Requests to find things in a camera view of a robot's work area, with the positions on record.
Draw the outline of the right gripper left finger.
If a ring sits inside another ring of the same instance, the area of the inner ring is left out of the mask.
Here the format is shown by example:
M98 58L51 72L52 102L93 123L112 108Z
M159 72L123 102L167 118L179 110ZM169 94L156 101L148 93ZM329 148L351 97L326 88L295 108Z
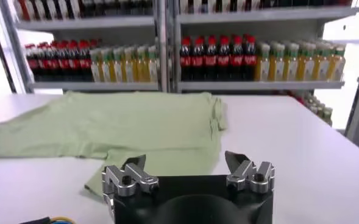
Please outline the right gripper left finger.
M154 194L159 189L158 177L144 171L146 155L126 159L119 168L105 166L102 171L102 191L104 195L131 197L137 190Z

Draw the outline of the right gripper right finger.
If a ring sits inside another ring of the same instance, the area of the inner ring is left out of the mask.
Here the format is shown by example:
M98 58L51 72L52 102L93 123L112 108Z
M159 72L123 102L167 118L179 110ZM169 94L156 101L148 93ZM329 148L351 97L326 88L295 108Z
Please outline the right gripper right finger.
M225 151L230 174L226 176L226 186L236 192L250 190L257 194L266 194L274 190L275 167L263 161L256 166L246 155Z

